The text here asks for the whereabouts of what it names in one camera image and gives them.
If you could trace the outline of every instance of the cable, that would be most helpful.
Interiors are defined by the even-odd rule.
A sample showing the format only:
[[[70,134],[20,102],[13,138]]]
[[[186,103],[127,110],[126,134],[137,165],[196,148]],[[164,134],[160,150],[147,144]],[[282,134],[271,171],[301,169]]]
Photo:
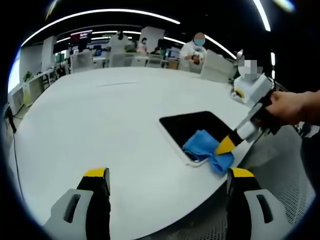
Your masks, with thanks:
[[[20,192],[21,192],[22,199],[25,200],[24,194],[22,193],[20,177],[19,177],[19,168],[18,168],[18,162],[17,162],[15,134],[13,134],[13,150],[14,150],[14,159],[15,159],[15,166],[16,166],[16,175],[18,177],[18,183],[19,183],[19,187],[20,187]]]
[[[18,116],[13,116],[14,118],[16,118],[16,119],[20,119],[20,120],[22,120],[23,118],[21,118],[21,117],[18,117]]]
[[[22,109],[23,107],[24,107],[24,105],[22,105],[22,106],[19,108],[18,112],[16,112],[16,114],[13,115],[13,116],[14,116],[14,117],[17,116],[17,115],[20,113],[20,111],[21,111],[21,109]]]

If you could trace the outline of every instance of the human hand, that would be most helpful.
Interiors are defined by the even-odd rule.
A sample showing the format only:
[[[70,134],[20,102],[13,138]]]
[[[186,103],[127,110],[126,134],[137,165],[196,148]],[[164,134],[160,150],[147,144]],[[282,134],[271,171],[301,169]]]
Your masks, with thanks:
[[[192,60],[194,62],[194,64],[198,65],[200,63],[200,58],[196,55],[192,56]]]
[[[308,92],[293,93],[275,91],[270,97],[272,104],[265,109],[284,123],[295,125],[302,122],[305,118],[303,109],[307,97]]]
[[[187,55],[187,56],[184,57],[184,59],[185,60],[190,60],[190,59],[192,60],[192,57],[193,57],[193,55]]]

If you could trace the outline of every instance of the white table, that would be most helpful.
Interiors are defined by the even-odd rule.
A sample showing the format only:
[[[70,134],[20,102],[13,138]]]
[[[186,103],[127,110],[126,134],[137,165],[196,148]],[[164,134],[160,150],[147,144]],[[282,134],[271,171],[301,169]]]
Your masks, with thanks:
[[[105,61],[106,60],[106,57],[105,56],[94,56],[92,58],[92,60],[95,62],[95,61]]]
[[[51,82],[50,82],[50,74],[53,73],[55,70],[54,69],[49,69],[49,70],[46,70],[38,75],[35,75],[32,79],[30,79],[28,82],[31,82],[35,79],[38,79],[40,77],[43,77],[46,75],[46,78],[48,78],[48,83],[49,83],[49,86],[51,85]]]
[[[111,239],[136,239],[181,219],[227,179],[193,168],[159,118],[211,111],[235,128],[248,108],[225,85],[171,69],[115,67],[63,76],[32,105],[15,137],[21,187],[40,224],[93,168],[110,168]],[[237,166],[250,145],[234,151]],[[10,164],[16,173],[11,146]]]
[[[145,67],[149,57],[147,55],[135,55],[132,59],[132,67]]]

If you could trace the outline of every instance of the ceiling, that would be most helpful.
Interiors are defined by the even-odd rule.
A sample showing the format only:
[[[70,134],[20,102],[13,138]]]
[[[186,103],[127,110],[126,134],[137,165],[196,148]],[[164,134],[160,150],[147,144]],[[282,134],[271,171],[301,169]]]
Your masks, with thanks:
[[[305,27],[297,22],[296,14],[288,14],[271,0],[260,0],[268,18],[271,31],[266,31],[261,16],[253,0],[223,0],[208,3],[173,4],[173,1],[149,1],[148,3],[123,3],[105,0],[74,1],[58,0],[51,14],[46,19],[50,4],[42,5],[41,14],[36,16],[32,26],[26,31],[25,39],[43,26],[63,17],[98,9],[131,9],[146,11],[179,21],[175,24],[152,16],[127,13],[103,12],[91,13],[66,19],[43,30],[25,46],[42,42],[55,35],[58,39],[66,38],[77,29],[87,27],[93,31],[126,30],[137,31],[146,26],[161,28],[165,35],[183,42],[189,42],[192,37],[202,32],[213,38],[233,53],[245,49],[247,54],[261,60],[265,72],[270,73],[270,51],[275,52],[277,77],[286,82],[288,70],[295,62],[288,64],[288,56],[292,55],[290,42],[304,43]],[[218,54],[230,57],[215,44],[206,41],[205,47]]]

